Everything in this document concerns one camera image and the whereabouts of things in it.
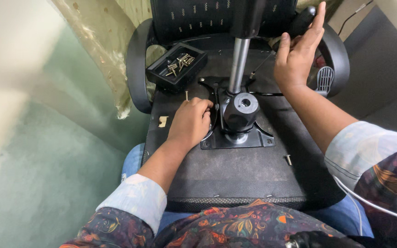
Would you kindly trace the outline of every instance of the left hand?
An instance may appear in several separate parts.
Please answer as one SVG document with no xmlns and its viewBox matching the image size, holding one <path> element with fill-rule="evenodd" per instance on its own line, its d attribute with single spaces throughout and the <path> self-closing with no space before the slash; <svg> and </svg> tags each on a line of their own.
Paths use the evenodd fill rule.
<svg viewBox="0 0 397 248">
<path fill-rule="evenodd" d="M 191 150 L 206 136 L 211 123 L 209 100 L 193 98 L 184 101 L 174 116 L 167 142 L 174 142 L 186 152 Z"/>
</svg>

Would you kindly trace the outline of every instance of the patterned shirt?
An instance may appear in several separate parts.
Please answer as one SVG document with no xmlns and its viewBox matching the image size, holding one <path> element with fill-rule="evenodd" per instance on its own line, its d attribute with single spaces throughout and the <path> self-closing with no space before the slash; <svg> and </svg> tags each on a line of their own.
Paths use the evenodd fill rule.
<svg viewBox="0 0 397 248">
<path fill-rule="evenodd" d="M 372 203 L 397 212 L 397 133 L 356 122 L 330 143 L 329 172 Z M 397 247 L 397 217 L 362 203 L 376 239 Z M 300 211 L 255 200 L 180 219 L 155 237 L 166 207 L 162 188 L 135 174 L 99 205 L 77 237 L 61 248 L 91 247 L 283 247 L 290 235 L 322 231 L 343 234 Z"/>
</svg>

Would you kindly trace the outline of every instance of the black screwdriver handle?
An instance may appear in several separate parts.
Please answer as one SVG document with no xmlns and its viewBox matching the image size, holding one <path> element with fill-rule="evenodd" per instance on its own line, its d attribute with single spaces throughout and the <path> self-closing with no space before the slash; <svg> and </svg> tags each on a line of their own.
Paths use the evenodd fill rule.
<svg viewBox="0 0 397 248">
<path fill-rule="evenodd" d="M 309 6 L 301 11 L 295 19 L 292 21 L 290 28 L 289 28 L 289 36 L 291 39 L 297 37 L 298 35 L 303 35 L 307 29 L 309 28 L 310 24 L 313 22 L 313 19 L 316 16 L 316 8 L 313 6 Z M 280 41 L 276 42 L 272 46 L 272 50 L 274 52 L 278 51 L 280 47 Z"/>
</svg>

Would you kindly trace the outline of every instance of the white cable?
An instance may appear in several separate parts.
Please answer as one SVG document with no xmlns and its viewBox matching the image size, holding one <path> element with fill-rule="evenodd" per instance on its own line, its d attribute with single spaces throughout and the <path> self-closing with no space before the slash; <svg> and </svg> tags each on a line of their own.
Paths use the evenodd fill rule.
<svg viewBox="0 0 397 248">
<path fill-rule="evenodd" d="M 345 189 L 343 189 L 343 187 L 341 187 L 341 185 L 339 185 L 339 183 L 338 183 L 336 180 L 335 180 L 335 182 L 336 182 L 336 184 L 338 185 L 338 187 L 339 187 L 342 191 L 344 191 L 344 193 L 345 193 L 348 197 L 350 197 L 350 199 L 353 201 L 353 204 L 355 204 L 356 211 L 358 211 L 358 216 L 360 217 L 360 236 L 362 236 L 362 235 L 363 235 L 363 221 L 362 221 L 362 218 L 361 218 L 361 211 L 360 211 L 360 208 L 359 208 L 358 205 L 356 204 L 355 199 L 354 199 L 353 197 L 351 197 L 350 194 L 349 194 Z"/>
<path fill-rule="evenodd" d="M 358 194 L 356 194 L 355 192 L 353 192 L 352 190 L 350 190 L 349 188 L 347 188 L 336 176 L 333 176 L 333 177 L 334 177 L 334 180 L 335 180 L 337 183 L 339 183 L 347 192 L 349 192 L 350 194 L 352 194 L 353 196 L 355 196 L 356 198 L 358 198 L 359 200 L 361 200 L 361 201 L 364 202 L 365 204 L 370 205 L 370 206 L 372 206 L 372 207 L 374 207 L 374 208 L 376 208 L 376 209 L 378 209 L 378 210 L 380 210 L 380 211 L 383 211 L 384 213 L 387 213 L 387 214 L 390 214 L 390 215 L 393 215 L 393 216 L 396 216 L 396 217 L 397 217 L 397 213 L 394 213 L 394 212 L 392 212 L 392 211 L 390 211 L 390 210 L 387 210 L 387 209 L 385 209 L 385 208 L 383 208 L 383 207 L 380 207 L 380 206 L 378 206 L 378 205 L 375 205 L 375 204 L 373 204 L 373 203 L 367 201 L 366 199 L 362 198 L 361 196 L 359 196 Z"/>
</svg>

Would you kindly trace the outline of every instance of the blue jeans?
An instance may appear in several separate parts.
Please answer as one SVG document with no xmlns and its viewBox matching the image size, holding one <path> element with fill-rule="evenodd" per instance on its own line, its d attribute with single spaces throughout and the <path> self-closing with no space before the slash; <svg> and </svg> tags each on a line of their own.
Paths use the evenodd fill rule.
<svg viewBox="0 0 397 248">
<path fill-rule="evenodd" d="M 137 145 L 128 153 L 122 169 L 122 180 L 135 174 L 140 169 L 144 147 L 145 144 Z M 370 223 L 365 215 L 363 206 L 361 206 L 357 200 L 355 200 L 355 202 L 361 213 L 363 236 L 373 237 L 373 232 L 371 231 Z M 359 236 L 360 219 L 356 207 L 349 196 L 346 196 L 333 206 L 317 211 L 306 211 L 305 213 L 328 224 L 345 235 Z M 173 213 L 165 211 L 160 221 L 159 232 L 174 221 L 186 218 L 191 214 L 192 213 Z"/>
</svg>

